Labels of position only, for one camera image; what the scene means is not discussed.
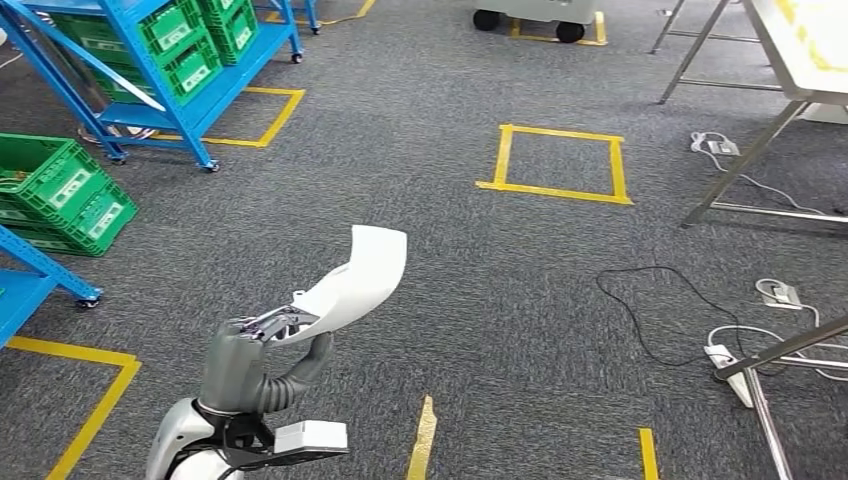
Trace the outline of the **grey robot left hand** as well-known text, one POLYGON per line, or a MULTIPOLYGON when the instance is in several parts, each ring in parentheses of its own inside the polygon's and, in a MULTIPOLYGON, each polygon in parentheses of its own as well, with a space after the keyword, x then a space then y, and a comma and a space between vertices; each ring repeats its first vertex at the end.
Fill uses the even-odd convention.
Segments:
POLYGON ((207 352, 199 404, 232 414, 267 414, 291 407, 317 383, 334 353, 334 334, 323 332, 311 337, 306 355, 286 373, 277 377, 265 373, 265 353, 281 346, 302 318, 315 316, 285 305, 259 316, 223 321, 207 352))

